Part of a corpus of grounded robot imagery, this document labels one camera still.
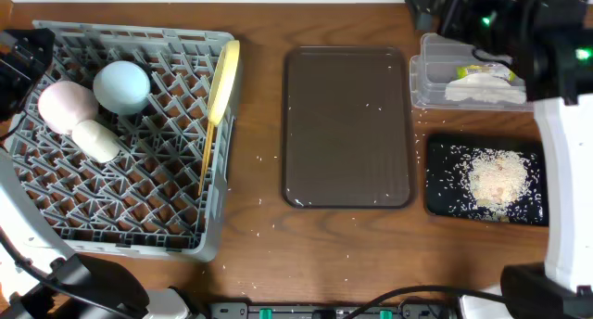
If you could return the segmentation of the cream plastic cup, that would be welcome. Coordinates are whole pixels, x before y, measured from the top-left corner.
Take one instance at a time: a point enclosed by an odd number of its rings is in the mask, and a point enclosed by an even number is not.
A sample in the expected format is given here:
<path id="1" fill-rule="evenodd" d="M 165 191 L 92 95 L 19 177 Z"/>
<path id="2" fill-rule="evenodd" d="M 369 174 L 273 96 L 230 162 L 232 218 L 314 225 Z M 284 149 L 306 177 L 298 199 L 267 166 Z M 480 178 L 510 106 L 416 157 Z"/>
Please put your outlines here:
<path id="1" fill-rule="evenodd" d="M 111 161 L 120 153 L 118 137 L 97 121 L 81 121 L 73 128 L 71 136 L 88 157 L 99 163 Z"/>

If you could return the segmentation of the yellow plate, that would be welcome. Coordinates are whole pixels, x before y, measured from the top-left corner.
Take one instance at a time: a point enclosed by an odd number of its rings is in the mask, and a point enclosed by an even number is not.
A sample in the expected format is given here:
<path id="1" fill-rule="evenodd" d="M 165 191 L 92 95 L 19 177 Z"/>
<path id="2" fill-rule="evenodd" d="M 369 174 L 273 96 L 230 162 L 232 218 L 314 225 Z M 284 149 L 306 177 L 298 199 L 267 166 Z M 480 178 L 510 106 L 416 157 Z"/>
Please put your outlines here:
<path id="1" fill-rule="evenodd" d="M 224 45 L 214 72 L 208 95 L 208 123 L 218 126 L 224 115 L 239 67 L 240 42 L 229 41 Z"/>

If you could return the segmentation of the light blue bowl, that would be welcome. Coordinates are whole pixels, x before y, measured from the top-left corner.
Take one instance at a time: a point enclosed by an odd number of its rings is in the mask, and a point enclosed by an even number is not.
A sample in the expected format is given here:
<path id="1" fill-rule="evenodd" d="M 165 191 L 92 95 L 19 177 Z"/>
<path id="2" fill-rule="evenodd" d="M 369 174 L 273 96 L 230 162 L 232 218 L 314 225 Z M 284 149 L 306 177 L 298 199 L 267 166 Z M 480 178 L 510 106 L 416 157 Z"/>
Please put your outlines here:
<path id="1" fill-rule="evenodd" d="M 133 115 L 149 104 L 150 81 L 140 66 L 115 61 L 95 75 L 93 92 L 103 108 L 118 115 Z"/>

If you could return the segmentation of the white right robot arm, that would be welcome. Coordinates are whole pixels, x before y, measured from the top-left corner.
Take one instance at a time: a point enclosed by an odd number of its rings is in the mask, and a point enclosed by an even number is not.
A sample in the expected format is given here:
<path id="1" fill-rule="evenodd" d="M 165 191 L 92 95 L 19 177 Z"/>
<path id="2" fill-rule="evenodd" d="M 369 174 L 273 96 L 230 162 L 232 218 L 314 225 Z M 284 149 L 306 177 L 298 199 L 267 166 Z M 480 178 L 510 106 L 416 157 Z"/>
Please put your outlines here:
<path id="1" fill-rule="evenodd" d="M 405 0 L 416 29 L 473 48 L 526 87 L 544 149 L 549 240 L 541 263 L 508 265 L 498 294 L 461 292 L 465 317 L 592 314 L 592 31 L 589 0 Z"/>

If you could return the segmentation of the wooden chopstick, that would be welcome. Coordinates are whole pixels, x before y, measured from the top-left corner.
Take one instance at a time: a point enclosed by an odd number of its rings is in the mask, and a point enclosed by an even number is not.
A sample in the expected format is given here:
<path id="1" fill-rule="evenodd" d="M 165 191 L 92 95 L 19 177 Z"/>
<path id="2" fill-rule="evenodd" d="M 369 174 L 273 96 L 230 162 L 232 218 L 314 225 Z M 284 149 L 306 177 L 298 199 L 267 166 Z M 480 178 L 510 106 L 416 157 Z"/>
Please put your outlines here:
<path id="1" fill-rule="evenodd" d="M 201 179 L 204 180 L 206 177 L 206 173 L 208 170 L 209 165 L 209 157 L 211 153 L 211 145 L 214 136 L 215 125 L 210 121 L 208 123 L 207 128 L 207 135 L 206 135 L 206 143 L 204 146 L 204 155 L 203 155 L 203 162 L 202 162 L 202 171 L 201 171 Z"/>
<path id="2" fill-rule="evenodd" d="M 214 124 L 209 121 L 208 128 L 207 128 L 206 142 L 205 142 L 205 146 L 204 146 L 202 169 L 201 169 L 201 173 L 200 173 L 200 181 L 199 181 L 199 185 L 198 185 L 198 195 L 199 196 L 201 196 L 201 194 L 203 192 L 205 178 L 206 178 L 207 171 L 208 171 L 209 158 L 210 158 L 210 153 L 211 153 L 211 145 L 212 145 L 212 139 L 213 139 L 213 135 L 214 135 L 214 128 L 215 128 Z"/>

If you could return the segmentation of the pink bowl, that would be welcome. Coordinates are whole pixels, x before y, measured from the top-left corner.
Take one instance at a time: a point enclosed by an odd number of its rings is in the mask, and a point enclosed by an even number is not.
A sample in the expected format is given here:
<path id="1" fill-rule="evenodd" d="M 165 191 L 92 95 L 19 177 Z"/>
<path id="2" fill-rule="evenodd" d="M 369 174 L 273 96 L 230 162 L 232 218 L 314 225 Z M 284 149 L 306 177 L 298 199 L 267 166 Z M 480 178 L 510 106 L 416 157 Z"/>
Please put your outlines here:
<path id="1" fill-rule="evenodd" d="M 74 82 L 60 81 L 43 90 L 38 110 L 53 132 L 71 134 L 78 123 L 96 117 L 98 102 L 90 89 Z"/>

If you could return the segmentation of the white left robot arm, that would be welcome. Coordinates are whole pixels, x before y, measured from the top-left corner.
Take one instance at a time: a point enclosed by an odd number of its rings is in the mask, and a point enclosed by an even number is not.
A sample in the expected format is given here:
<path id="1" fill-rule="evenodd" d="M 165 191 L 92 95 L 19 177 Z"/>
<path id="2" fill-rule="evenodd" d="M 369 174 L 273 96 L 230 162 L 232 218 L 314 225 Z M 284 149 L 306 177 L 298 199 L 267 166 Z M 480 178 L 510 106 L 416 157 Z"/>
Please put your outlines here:
<path id="1" fill-rule="evenodd" d="M 1 33 L 1 118 L 24 115 L 26 97 L 53 62 L 48 29 Z M 47 224 L 1 152 L 1 289 L 4 318 L 188 318 L 173 288 L 146 290 L 116 262 L 82 255 Z"/>

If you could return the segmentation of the green snack wrapper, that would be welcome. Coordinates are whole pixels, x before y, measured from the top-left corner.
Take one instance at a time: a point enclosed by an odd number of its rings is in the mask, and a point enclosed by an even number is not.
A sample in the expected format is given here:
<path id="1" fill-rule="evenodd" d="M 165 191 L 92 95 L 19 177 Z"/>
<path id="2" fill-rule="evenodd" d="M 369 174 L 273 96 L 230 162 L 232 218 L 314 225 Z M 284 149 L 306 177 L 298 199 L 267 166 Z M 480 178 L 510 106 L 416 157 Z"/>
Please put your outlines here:
<path id="1" fill-rule="evenodd" d="M 509 68 L 499 63 L 486 63 L 482 65 L 472 64 L 458 67 L 456 73 L 458 79 L 477 73 L 487 73 L 490 76 L 503 79 L 509 83 L 516 79 L 516 75 Z"/>

